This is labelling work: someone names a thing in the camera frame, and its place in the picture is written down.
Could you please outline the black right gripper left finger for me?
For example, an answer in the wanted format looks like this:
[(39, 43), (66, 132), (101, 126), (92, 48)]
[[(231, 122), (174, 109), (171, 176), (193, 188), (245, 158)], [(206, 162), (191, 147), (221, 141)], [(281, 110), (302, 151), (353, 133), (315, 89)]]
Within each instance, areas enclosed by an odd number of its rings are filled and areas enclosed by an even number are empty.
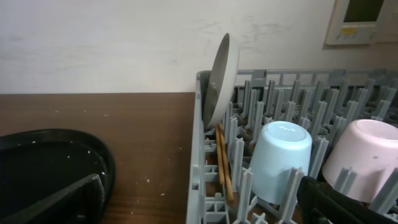
[(1, 223), (98, 223), (104, 200), (100, 176), (90, 174), (49, 197), (2, 218)]

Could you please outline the light blue cup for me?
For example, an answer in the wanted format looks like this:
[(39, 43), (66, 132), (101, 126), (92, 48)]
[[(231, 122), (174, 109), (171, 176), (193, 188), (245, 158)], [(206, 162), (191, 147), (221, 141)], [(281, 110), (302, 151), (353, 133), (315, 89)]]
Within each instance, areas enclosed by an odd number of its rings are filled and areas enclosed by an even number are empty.
[(252, 192), (258, 198), (281, 204), (291, 169), (308, 174), (312, 137), (303, 127), (288, 121), (273, 121), (261, 129), (249, 164), (254, 178)]

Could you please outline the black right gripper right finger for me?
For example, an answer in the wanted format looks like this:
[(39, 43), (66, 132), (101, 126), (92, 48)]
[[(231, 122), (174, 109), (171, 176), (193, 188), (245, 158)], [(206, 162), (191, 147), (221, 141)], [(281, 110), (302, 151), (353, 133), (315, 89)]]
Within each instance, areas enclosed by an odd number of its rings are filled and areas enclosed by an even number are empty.
[(359, 202), (335, 191), (325, 182), (310, 176), (301, 179), (297, 202), (304, 224), (395, 224)]

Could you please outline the pink cup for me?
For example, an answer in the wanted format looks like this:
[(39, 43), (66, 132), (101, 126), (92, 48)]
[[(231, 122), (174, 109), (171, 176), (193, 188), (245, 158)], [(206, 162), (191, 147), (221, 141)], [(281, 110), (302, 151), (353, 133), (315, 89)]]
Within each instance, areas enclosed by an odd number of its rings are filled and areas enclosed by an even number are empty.
[(397, 167), (397, 128), (373, 119), (351, 122), (332, 149), (322, 170), (332, 186), (343, 168), (356, 178), (347, 196), (371, 203)]

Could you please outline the grey plate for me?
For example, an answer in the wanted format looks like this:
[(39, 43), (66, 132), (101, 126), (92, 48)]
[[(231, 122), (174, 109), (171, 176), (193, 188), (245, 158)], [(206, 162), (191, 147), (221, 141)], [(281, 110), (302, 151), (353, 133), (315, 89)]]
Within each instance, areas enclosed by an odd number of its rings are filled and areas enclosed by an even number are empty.
[(232, 97), (239, 65), (239, 45), (225, 34), (211, 69), (203, 110), (206, 129), (214, 128), (224, 117)]

